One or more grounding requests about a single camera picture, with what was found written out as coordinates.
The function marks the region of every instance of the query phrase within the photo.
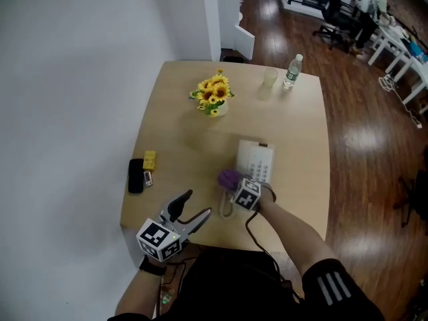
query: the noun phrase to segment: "flower bouquet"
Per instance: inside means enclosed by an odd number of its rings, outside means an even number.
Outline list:
[[[205,111],[208,116],[224,115],[222,108],[227,107],[227,99],[234,98],[229,87],[229,80],[223,76],[223,70],[218,69],[217,74],[198,84],[198,88],[190,93],[189,99],[198,100],[199,110]]]

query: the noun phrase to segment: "wooden floor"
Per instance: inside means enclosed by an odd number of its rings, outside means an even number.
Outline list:
[[[255,36],[250,63],[287,68],[302,54],[302,71],[320,77],[330,141],[327,242],[386,319],[398,320],[428,271],[428,237],[416,214],[401,228],[392,206],[404,197],[398,177],[423,168],[428,124],[416,128],[394,93],[379,86],[391,55],[370,67],[339,47],[330,51],[312,37],[320,20],[285,11],[279,0],[244,0],[241,12],[240,26]],[[399,82],[402,94],[412,80]],[[282,268],[296,279],[289,262]]]

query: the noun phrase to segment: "wooden table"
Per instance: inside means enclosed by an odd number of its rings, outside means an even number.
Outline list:
[[[226,115],[209,118],[188,100],[197,83],[224,69],[232,91]],[[282,91],[286,71],[272,89],[263,86],[265,67],[225,62],[166,62],[148,103],[133,158],[156,151],[154,185],[140,195],[125,190],[121,225],[139,229],[154,217],[163,201],[187,189],[182,220],[212,207],[211,218],[190,236],[193,243],[259,250],[245,230],[251,215],[237,210],[225,221],[218,215],[221,187],[217,175],[235,167],[239,139],[273,144],[276,148],[272,187],[277,202],[309,223],[325,238],[330,192],[330,157],[324,101],[318,77],[300,74],[291,91]],[[250,228],[268,251],[284,251],[280,239],[257,216]]]

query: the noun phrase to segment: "office chair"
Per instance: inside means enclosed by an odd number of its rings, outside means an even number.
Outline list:
[[[412,210],[415,210],[420,215],[421,220],[425,220],[425,234],[428,235],[428,147],[425,148],[424,159],[425,170],[417,172],[416,179],[410,180],[410,187],[406,184],[403,177],[399,178],[399,182],[406,190],[407,197],[400,203],[395,203],[393,208],[400,209],[405,205],[409,205],[407,218],[401,222],[401,227],[409,224],[410,213]]]
[[[333,43],[336,41],[342,44],[345,48],[345,51],[348,52],[348,46],[345,44],[342,32],[350,31],[359,21],[353,19],[351,16],[340,12],[340,6],[342,5],[342,0],[328,0],[327,4],[321,10],[322,17],[329,25],[321,25],[318,31],[312,32],[312,35],[322,35],[324,37],[329,37],[330,45],[329,49],[333,48]]]

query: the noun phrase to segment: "plastic bottle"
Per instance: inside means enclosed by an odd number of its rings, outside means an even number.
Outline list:
[[[303,56],[298,54],[288,66],[287,75],[284,77],[284,89],[291,89],[296,83],[300,70],[302,70],[302,60]]]

